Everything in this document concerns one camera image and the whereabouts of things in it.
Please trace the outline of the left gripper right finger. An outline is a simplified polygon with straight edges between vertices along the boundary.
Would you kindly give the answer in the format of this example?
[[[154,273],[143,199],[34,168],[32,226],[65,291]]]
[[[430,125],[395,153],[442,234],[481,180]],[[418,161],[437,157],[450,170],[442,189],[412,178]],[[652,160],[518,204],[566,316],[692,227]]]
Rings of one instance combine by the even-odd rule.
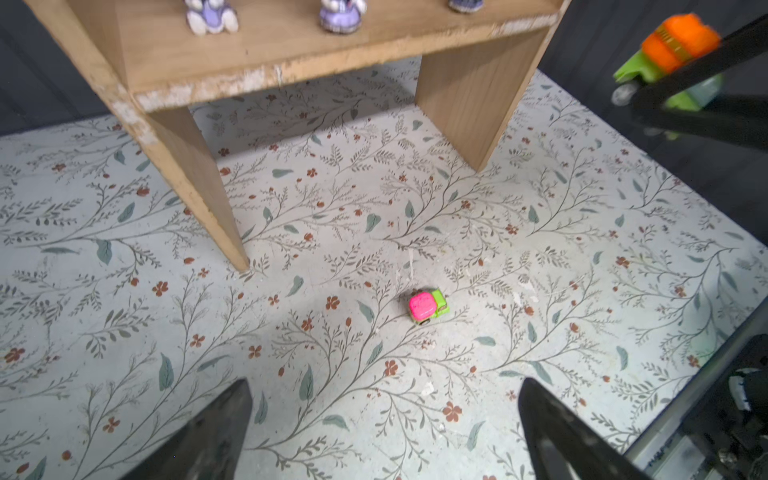
[[[647,477],[535,379],[523,381],[518,410],[538,479]]]

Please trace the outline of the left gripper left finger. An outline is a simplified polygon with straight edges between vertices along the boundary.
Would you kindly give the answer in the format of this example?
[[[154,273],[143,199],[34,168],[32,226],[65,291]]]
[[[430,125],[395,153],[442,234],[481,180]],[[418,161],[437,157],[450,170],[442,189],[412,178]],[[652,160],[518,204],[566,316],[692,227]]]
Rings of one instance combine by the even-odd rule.
[[[247,380],[235,381],[124,477],[232,479],[252,408]]]

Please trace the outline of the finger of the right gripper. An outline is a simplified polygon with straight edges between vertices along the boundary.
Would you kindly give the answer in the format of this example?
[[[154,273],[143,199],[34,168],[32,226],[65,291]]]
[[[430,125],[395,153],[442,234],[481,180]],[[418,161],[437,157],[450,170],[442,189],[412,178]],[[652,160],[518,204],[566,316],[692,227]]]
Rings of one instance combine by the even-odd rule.
[[[667,99],[767,52],[762,15],[722,38],[718,48],[661,80],[640,88],[629,105],[633,120],[649,128],[710,138],[741,147],[767,148],[767,97],[719,93],[699,111],[671,109]]]

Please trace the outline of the floral patterned table mat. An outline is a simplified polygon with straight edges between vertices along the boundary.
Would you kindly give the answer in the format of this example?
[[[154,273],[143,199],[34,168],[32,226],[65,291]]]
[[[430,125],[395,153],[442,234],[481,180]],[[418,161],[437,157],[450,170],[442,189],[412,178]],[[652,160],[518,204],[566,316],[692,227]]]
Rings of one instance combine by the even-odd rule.
[[[418,69],[193,108],[244,272],[115,118],[4,137],[2,477],[117,479],[240,378],[241,479],[528,478],[529,377],[628,448],[766,297],[766,248],[540,73],[472,170]]]

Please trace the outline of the wooden two-tier shelf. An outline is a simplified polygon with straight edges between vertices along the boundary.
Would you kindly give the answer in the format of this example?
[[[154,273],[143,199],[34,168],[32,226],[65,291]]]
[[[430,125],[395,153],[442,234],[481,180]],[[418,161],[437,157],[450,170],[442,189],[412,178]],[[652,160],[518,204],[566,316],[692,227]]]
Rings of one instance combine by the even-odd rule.
[[[564,17],[565,1],[373,1],[359,31],[319,24],[316,1],[238,1],[236,34],[196,37],[178,1],[37,0],[30,10],[231,264],[249,267],[194,104],[422,59],[416,105],[484,169]]]

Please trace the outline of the black purple toy figure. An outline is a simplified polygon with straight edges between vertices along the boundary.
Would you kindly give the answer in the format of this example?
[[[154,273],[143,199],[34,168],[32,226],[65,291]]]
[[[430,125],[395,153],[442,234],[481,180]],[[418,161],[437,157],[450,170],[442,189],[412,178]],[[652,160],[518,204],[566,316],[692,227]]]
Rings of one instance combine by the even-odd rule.
[[[236,11],[225,0],[185,0],[187,24],[196,36],[239,31]]]
[[[322,0],[321,3],[320,25],[335,34],[356,32],[367,12],[365,0]]]

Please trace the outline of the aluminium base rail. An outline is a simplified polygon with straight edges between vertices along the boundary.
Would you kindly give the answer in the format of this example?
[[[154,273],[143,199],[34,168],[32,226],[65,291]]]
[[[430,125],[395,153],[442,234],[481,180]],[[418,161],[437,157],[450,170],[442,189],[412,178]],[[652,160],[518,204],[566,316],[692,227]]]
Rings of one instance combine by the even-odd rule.
[[[624,456],[652,479],[767,477],[766,302]]]

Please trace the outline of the pink green toy car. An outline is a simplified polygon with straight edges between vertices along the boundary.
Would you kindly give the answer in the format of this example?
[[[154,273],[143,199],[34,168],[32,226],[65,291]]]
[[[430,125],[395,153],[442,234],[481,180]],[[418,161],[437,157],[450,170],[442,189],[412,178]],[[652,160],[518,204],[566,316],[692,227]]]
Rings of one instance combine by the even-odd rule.
[[[435,289],[413,295],[408,301],[408,310],[414,323],[425,325],[447,314],[449,306],[444,294],[439,289]]]

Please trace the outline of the light purple toy figure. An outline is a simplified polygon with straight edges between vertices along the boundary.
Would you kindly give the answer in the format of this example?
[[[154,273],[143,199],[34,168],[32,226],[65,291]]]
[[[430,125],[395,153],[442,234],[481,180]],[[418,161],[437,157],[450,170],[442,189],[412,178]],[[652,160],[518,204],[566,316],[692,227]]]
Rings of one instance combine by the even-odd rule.
[[[483,0],[449,0],[448,6],[459,13],[471,14],[478,12],[484,6]]]

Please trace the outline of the orange green toy truck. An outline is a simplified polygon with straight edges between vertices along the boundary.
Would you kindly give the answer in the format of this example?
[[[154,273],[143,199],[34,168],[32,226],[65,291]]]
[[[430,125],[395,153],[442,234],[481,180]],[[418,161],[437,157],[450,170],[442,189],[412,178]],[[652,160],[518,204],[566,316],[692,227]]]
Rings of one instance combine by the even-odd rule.
[[[693,14],[674,15],[664,20],[614,74],[617,83],[611,103],[627,106],[642,87],[655,83],[684,65],[720,46],[721,36]],[[723,77],[718,74],[666,100],[671,109],[699,111],[720,93]]]

